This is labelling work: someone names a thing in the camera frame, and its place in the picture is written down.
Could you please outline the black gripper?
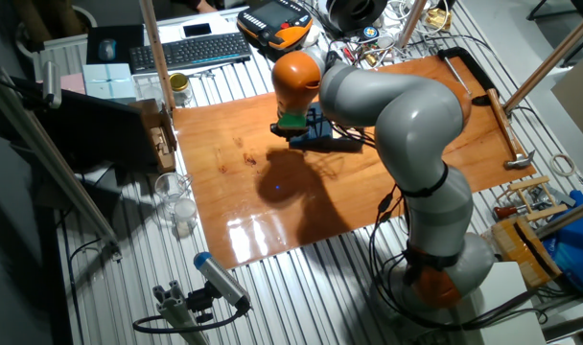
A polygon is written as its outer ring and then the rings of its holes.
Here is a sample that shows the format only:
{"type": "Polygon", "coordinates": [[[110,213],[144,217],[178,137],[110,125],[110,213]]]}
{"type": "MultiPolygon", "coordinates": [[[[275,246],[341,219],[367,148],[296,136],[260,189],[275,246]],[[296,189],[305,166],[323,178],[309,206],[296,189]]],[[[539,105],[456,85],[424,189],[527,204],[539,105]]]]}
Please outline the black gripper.
{"type": "Polygon", "coordinates": [[[301,137],[309,132],[307,127],[304,128],[281,128],[276,123],[270,125],[270,131],[272,134],[285,138],[290,141],[291,138],[301,137]]]}

